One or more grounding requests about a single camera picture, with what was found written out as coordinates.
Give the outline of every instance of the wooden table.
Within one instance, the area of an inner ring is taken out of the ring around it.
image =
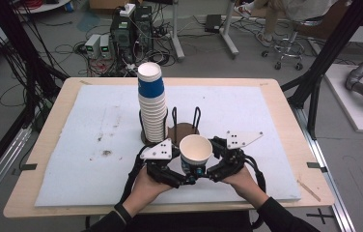
[[[332,193],[319,168],[309,168],[307,162],[316,162],[304,135],[293,116],[278,83],[273,79],[253,78],[165,78],[165,85],[191,86],[251,86],[260,87],[270,111],[273,123],[288,156],[293,174],[301,190],[301,199],[281,202],[285,207],[330,206],[334,203]],[[88,207],[35,207],[44,171],[58,142],[59,134],[70,114],[82,85],[136,85],[137,78],[76,78],[65,81],[42,132],[27,163],[37,163],[35,170],[23,171],[4,209],[7,218],[29,218],[75,215],[105,215],[112,206]],[[247,210],[253,207],[244,202],[217,202],[194,204],[151,205],[141,213],[200,212]]]

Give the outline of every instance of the desk leg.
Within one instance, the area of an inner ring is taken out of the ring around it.
[[[235,3],[236,0],[230,0],[229,8],[227,9],[226,21],[224,22],[224,28],[220,28],[221,37],[223,37],[227,46],[230,48],[231,52],[234,55],[234,58],[236,58],[236,56],[238,55],[238,50],[229,36],[229,30]]]
[[[173,47],[178,55],[178,61],[184,59],[184,53],[182,52],[182,46],[178,38],[178,5],[179,0],[173,0],[173,31],[170,32],[172,38]]]

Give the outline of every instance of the person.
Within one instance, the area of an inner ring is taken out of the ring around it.
[[[319,231],[308,222],[293,216],[272,197],[264,193],[252,178],[246,167],[222,182],[231,185],[236,193],[249,202],[257,210],[271,231]],[[152,179],[147,168],[143,167],[134,183],[130,196],[123,204],[115,205],[115,211],[110,212],[100,221],[82,232],[120,232],[126,229],[138,212],[152,203],[162,192],[171,187]]]
[[[254,0],[251,3],[234,7],[242,17],[249,18],[255,9],[266,5],[265,28],[256,34],[256,39],[266,47],[271,45],[279,12],[285,12],[293,21],[301,21],[325,15],[337,0]]]

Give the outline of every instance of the white mat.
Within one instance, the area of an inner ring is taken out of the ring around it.
[[[326,72],[326,79],[354,129],[363,132],[363,96],[345,87],[348,74],[355,68],[356,66],[332,65]]]
[[[202,116],[201,135],[225,137],[226,131],[262,131],[244,151],[265,174],[267,193],[276,199],[300,199],[293,173],[256,87],[166,87],[169,114],[192,123]],[[119,201],[140,140],[137,86],[83,86],[45,171],[36,206],[112,205]],[[212,158],[207,167],[218,163]],[[182,173],[180,158],[170,163]],[[161,194],[154,203],[242,201],[226,184],[200,179]]]

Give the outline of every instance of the shoe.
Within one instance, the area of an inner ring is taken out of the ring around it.
[[[241,5],[239,7],[234,7],[234,11],[245,18],[249,18],[251,16],[251,12],[245,10],[245,5]]]
[[[270,41],[268,41],[265,36],[264,36],[264,33],[263,32],[258,32],[256,34],[256,38],[257,40],[265,47],[269,47],[271,46],[271,42],[272,42],[272,39]]]

